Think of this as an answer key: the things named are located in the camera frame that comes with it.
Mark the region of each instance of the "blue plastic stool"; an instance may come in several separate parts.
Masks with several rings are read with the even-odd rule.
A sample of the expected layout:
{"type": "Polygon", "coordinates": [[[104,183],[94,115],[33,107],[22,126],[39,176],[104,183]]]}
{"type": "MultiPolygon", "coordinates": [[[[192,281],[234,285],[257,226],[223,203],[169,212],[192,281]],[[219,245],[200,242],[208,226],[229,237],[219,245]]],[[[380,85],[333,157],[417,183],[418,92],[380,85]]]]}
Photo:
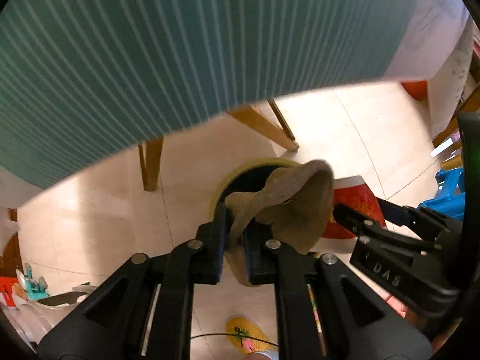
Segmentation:
{"type": "Polygon", "coordinates": [[[463,168],[447,171],[440,170],[435,175],[435,179],[438,184],[438,191],[435,197],[420,203],[418,207],[428,207],[444,215],[463,221],[465,212],[465,181],[463,168]]]}

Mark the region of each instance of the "wooden table leg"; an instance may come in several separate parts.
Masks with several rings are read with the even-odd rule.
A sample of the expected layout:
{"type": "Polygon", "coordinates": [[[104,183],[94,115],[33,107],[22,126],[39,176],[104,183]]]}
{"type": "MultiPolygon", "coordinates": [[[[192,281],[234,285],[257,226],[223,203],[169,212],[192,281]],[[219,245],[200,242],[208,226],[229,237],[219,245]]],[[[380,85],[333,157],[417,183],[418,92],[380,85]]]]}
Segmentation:
{"type": "Polygon", "coordinates": [[[282,112],[280,111],[277,103],[275,103],[275,100],[274,100],[274,99],[269,99],[269,100],[267,100],[267,101],[268,101],[268,104],[270,105],[270,107],[272,108],[273,113],[274,113],[275,116],[277,117],[277,120],[278,120],[278,122],[280,123],[280,126],[282,126],[282,129],[283,129],[283,131],[285,132],[286,136],[287,136],[290,140],[295,140],[295,136],[293,135],[293,132],[292,132],[292,130],[290,129],[289,124],[287,123],[287,121],[286,121],[285,118],[283,117],[283,114],[282,114],[282,112]]]}
{"type": "Polygon", "coordinates": [[[155,140],[149,140],[138,145],[143,189],[145,191],[153,192],[158,188],[158,175],[160,173],[160,156],[162,155],[162,147],[163,137],[155,140]]]}
{"type": "Polygon", "coordinates": [[[289,152],[298,150],[298,143],[289,139],[284,130],[271,123],[263,114],[258,112],[251,105],[228,113],[240,123],[252,128],[256,132],[287,149],[289,152]]]}
{"type": "Polygon", "coordinates": [[[16,208],[8,208],[7,211],[8,211],[8,219],[13,221],[13,222],[17,222],[17,218],[18,218],[17,209],[16,208]]]}

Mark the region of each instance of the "beige floor tile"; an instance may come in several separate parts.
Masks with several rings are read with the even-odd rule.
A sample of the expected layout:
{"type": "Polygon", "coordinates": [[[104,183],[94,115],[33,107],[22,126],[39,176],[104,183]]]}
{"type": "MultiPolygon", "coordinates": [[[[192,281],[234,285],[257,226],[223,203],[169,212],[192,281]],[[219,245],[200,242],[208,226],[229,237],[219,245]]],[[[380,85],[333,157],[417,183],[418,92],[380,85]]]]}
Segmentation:
{"type": "Polygon", "coordinates": [[[434,162],[426,104],[412,99],[399,83],[333,90],[365,143],[387,198],[434,162]]]}
{"type": "Polygon", "coordinates": [[[272,143],[229,115],[165,137],[160,173],[175,245],[210,220],[210,202],[223,178],[260,157],[276,157],[272,143]]]}
{"type": "Polygon", "coordinates": [[[117,216],[58,210],[53,221],[54,268],[111,275],[136,252],[131,221],[117,216]]]}
{"type": "Polygon", "coordinates": [[[395,231],[395,225],[392,222],[385,221],[385,224],[387,225],[387,230],[395,231]]]}
{"type": "MultiPolygon", "coordinates": [[[[225,332],[225,322],[242,314],[254,320],[272,342],[277,342],[277,317],[273,285],[244,287],[224,266],[222,279],[216,286],[195,286],[193,309],[204,333],[225,332]]],[[[207,337],[217,359],[242,359],[226,337],[207,337]]]]}
{"type": "Polygon", "coordinates": [[[61,281],[61,284],[63,285],[63,292],[71,291],[72,287],[76,287],[85,283],[90,283],[90,285],[92,286],[99,286],[106,279],[108,279],[108,276],[78,274],[75,272],[67,271],[58,271],[58,277],[61,281]]]}
{"type": "MultiPolygon", "coordinates": [[[[424,200],[432,199],[438,190],[435,180],[435,174],[440,170],[440,161],[436,161],[429,166],[426,171],[419,175],[415,180],[411,181],[402,190],[395,193],[390,202],[400,206],[417,207],[424,200]]],[[[413,231],[406,226],[394,225],[395,233],[400,233],[409,237],[419,238],[413,231]]]]}
{"type": "MultiPolygon", "coordinates": [[[[197,317],[193,313],[191,317],[191,336],[203,334],[198,324],[197,317]]],[[[190,342],[190,360],[215,360],[207,340],[204,337],[198,337],[190,342]]]]}
{"type": "Polygon", "coordinates": [[[275,101],[300,145],[296,153],[282,157],[300,163],[324,159],[335,178],[361,175],[376,196],[385,197],[368,152],[332,90],[297,93],[275,101]]]}
{"type": "MultiPolygon", "coordinates": [[[[128,188],[128,182],[124,180],[126,176],[127,174],[122,175],[119,184],[124,184],[124,187],[128,188]]],[[[115,192],[110,193],[101,187],[88,185],[90,181],[86,182],[87,180],[87,176],[77,174],[47,191],[52,196],[52,213],[80,212],[131,218],[131,203],[128,196],[117,197],[115,192]]]]}
{"type": "Polygon", "coordinates": [[[136,146],[126,153],[130,183],[131,225],[136,239],[136,252],[151,257],[173,249],[170,225],[165,209],[162,176],[155,192],[143,190],[139,153],[136,146]]]}
{"type": "Polygon", "coordinates": [[[18,241],[23,261],[43,266],[56,262],[55,237],[52,231],[52,198],[46,191],[18,209],[18,241]]]}

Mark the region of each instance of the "black cable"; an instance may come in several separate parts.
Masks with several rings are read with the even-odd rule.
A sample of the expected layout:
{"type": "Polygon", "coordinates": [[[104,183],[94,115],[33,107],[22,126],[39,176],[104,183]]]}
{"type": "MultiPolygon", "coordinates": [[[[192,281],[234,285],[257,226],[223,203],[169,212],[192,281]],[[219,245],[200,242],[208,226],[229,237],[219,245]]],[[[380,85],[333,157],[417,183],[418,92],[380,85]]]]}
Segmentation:
{"type": "Polygon", "coordinates": [[[270,341],[266,341],[266,340],[261,340],[259,338],[255,338],[255,337],[251,337],[249,335],[243,335],[243,334],[230,334],[230,333],[207,333],[207,334],[199,334],[199,335],[194,335],[193,337],[190,337],[190,340],[193,340],[194,338],[198,338],[198,337],[205,337],[207,335],[231,335],[232,337],[240,337],[240,338],[250,338],[252,340],[257,340],[257,341],[260,341],[260,342],[265,342],[265,344],[270,344],[270,345],[273,345],[275,347],[278,347],[277,344],[274,344],[273,342],[270,342],[270,341]]]}

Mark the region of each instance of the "yellow slipper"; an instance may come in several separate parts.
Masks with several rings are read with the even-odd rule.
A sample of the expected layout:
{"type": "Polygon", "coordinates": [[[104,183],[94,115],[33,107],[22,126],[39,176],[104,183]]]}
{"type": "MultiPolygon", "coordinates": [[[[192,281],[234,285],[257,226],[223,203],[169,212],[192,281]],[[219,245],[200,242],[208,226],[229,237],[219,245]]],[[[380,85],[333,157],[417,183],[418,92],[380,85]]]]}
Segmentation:
{"type": "Polygon", "coordinates": [[[238,337],[229,335],[228,338],[234,347],[236,347],[243,354],[248,355],[249,353],[260,352],[273,348],[272,345],[265,342],[242,337],[248,336],[269,341],[268,337],[258,327],[258,325],[244,315],[234,315],[233,317],[230,317],[229,320],[226,321],[225,331],[229,334],[238,335],[238,337]]]}

